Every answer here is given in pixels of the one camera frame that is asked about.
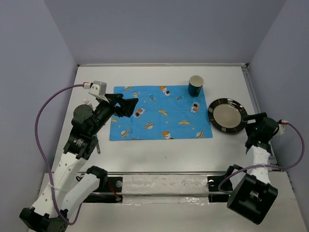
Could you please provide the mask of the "black rimmed cream plate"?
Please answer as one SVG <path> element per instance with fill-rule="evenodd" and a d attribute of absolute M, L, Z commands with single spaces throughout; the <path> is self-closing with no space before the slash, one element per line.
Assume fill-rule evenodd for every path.
<path fill-rule="evenodd" d="M 210 123 L 222 133 L 237 134 L 247 125 L 247 121 L 244 120 L 248 115 L 247 111 L 242 104 L 233 99 L 214 100 L 207 113 Z"/>

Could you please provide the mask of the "blue space-print cloth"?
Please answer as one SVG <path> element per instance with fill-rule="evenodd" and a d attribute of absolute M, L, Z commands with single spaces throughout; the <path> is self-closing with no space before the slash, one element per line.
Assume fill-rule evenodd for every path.
<path fill-rule="evenodd" d="M 131 117 L 111 119 L 110 140 L 212 138 L 203 91 L 189 95 L 186 85 L 114 87 L 125 99 L 136 98 Z"/>

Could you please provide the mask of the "teal cup cream inside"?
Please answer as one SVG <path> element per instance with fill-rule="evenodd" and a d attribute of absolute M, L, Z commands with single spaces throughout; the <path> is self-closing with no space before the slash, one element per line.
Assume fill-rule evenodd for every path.
<path fill-rule="evenodd" d="M 194 75 L 189 79 L 188 93 L 192 97 L 198 97 L 204 85 L 204 79 L 199 75 Z"/>

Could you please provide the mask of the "silver fork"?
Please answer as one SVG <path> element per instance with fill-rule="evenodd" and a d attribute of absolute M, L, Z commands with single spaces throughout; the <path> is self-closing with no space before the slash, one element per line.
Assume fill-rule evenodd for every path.
<path fill-rule="evenodd" d="M 91 101 L 89 101 L 87 98 L 84 99 L 84 103 L 89 105 L 91 108 L 93 108 Z"/>

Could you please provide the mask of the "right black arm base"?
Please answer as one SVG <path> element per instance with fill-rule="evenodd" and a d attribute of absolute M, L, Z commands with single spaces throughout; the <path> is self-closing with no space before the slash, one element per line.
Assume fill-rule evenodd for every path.
<path fill-rule="evenodd" d="M 226 173 L 223 175 L 210 175 L 207 177 L 207 188 L 209 190 L 208 200 L 210 203 L 226 203 L 230 194 L 219 191 L 219 184 L 229 175 L 236 170 L 240 170 L 242 167 L 234 164 L 229 166 Z"/>

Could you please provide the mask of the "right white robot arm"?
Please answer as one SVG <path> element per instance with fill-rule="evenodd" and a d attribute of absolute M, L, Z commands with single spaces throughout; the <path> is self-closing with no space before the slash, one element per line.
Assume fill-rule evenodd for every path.
<path fill-rule="evenodd" d="M 271 152 L 269 141 L 279 129 L 279 124 L 266 113 L 245 116 L 244 120 L 255 121 L 245 126 L 248 136 L 246 155 L 253 167 L 243 171 L 241 180 L 235 173 L 224 175 L 222 184 L 226 189 L 233 189 L 227 208 L 259 225 L 278 195 L 278 190 L 270 183 L 267 165 Z"/>

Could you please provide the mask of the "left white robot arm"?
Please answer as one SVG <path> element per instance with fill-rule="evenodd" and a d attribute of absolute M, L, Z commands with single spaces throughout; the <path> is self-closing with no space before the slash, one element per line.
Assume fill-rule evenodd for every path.
<path fill-rule="evenodd" d="M 124 99 L 122 94 L 108 94 L 97 98 L 95 109 L 79 105 L 73 112 L 72 129 L 60 161 L 50 182 L 29 208 L 22 209 L 20 219 L 36 232 L 64 232 L 71 224 L 72 214 L 79 214 L 82 202 L 94 190 L 106 188 L 106 170 L 91 166 L 77 184 L 79 170 L 85 165 L 98 144 L 97 133 L 112 117 L 131 117 L 137 98 Z"/>

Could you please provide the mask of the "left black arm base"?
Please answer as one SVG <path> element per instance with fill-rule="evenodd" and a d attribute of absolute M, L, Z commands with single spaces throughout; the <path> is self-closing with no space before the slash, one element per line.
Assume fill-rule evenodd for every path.
<path fill-rule="evenodd" d="M 109 176 L 107 183 L 100 181 L 99 187 L 90 193 L 83 203 L 122 203 L 122 187 L 122 176 Z"/>

